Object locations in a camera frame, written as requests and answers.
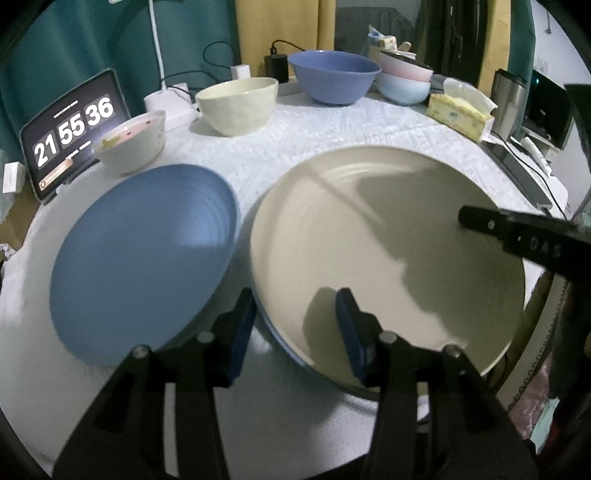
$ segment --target round table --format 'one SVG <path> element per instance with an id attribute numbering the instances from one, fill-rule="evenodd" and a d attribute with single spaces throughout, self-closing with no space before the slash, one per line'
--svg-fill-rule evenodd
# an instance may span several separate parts
<path id="1" fill-rule="evenodd" d="M 353 145 L 389 145 L 430 155 L 460 170 L 499 207 L 535 212 L 474 142 L 423 115 L 370 94 L 356 104 L 327 108 L 304 94 L 281 97 L 269 124 L 245 137 L 220 137 L 204 119 L 167 133 L 151 166 L 189 163 L 217 171 L 235 189 L 242 212 L 240 240 L 222 284 L 187 335 L 230 310 L 249 284 L 248 239 L 265 192 L 291 167 L 318 153 Z M 31 224 L 23 247 L 6 264 L 0 296 L 0 405 L 36 458 L 55 460 L 112 369 L 72 357 L 51 322 L 51 269 L 68 231 L 104 192 L 123 180 L 97 164 L 64 186 Z M 564 208 L 566 190 L 553 191 Z M 155 255 L 166 256 L 165 251 Z M 527 298 L 541 268 L 525 263 Z M 232 478 L 301 479 L 367 452 L 376 404 L 337 390 L 302 369 L 261 322 L 252 332 L 242 375 L 215 391 L 219 426 Z M 174 442 L 167 398 L 165 436 Z M 176 471 L 167 449 L 167 468 Z"/>

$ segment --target yellow tissue box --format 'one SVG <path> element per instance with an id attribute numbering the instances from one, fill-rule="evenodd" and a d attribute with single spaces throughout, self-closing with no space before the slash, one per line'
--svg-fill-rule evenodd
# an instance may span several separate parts
<path id="1" fill-rule="evenodd" d="M 464 99 L 454 98 L 444 93 L 431 95 L 427 116 L 477 143 L 491 132 L 495 121 L 491 114 L 478 111 Z"/>

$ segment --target green curtain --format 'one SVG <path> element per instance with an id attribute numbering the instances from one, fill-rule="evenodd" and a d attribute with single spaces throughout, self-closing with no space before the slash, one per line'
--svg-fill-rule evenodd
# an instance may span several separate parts
<path id="1" fill-rule="evenodd" d="M 531 70 L 534 67 L 535 27 L 530 0 L 511 0 L 511 44 L 507 71 L 525 80 L 530 93 Z M 519 113 L 518 131 L 525 114 L 525 103 Z"/>
<path id="2" fill-rule="evenodd" d="M 238 46 L 233 0 L 157 0 L 154 5 L 165 73 L 205 69 L 220 80 L 228 70 L 205 65 L 204 47 L 216 40 Z M 208 60 L 230 64 L 232 52 L 215 45 Z M 55 0 L 25 33 L 0 72 L 0 149 L 22 161 L 21 127 L 46 106 L 95 74 L 117 72 L 132 116 L 159 87 L 147 0 Z M 185 74 L 169 85 L 206 87 L 203 74 Z"/>

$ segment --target smartphone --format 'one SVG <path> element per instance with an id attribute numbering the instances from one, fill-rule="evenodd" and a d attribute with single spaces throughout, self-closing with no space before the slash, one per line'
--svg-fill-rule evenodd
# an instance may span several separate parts
<path id="1" fill-rule="evenodd" d="M 552 201 L 544 193 L 540 185 L 532 178 L 530 172 L 527 171 L 504 145 L 483 142 L 482 149 L 501 166 L 523 196 L 534 207 L 539 210 L 553 207 Z"/>

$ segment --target screw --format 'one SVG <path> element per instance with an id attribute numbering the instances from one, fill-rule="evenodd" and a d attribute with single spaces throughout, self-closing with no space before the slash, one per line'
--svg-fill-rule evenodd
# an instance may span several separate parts
<path id="1" fill-rule="evenodd" d="M 398 336 L 394 332 L 385 330 L 379 334 L 379 341 L 386 345 L 392 345 L 396 340 L 398 340 Z"/>
<path id="2" fill-rule="evenodd" d="M 141 360 L 142 358 L 146 358 L 148 356 L 148 352 L 148 347 L 146 347 L 145 345 L 137 345 L 134 346 L 134 349 L 131 351 L 131 354 L 137 360 Z"/>
<path id="3" fill-rule="evenodd" d="M 197 335 L 197 341 L 199 343 L 211 343 L 215 340 L 215 337 L 212 332 L 200 332 Z"/>
<path id="4" fill-rule="evenodd" d="M 457 345 L 446 345 L 443 350 L 453 358 L 460 358 L 460 355 L 462 354 L 462 351 Z"/>

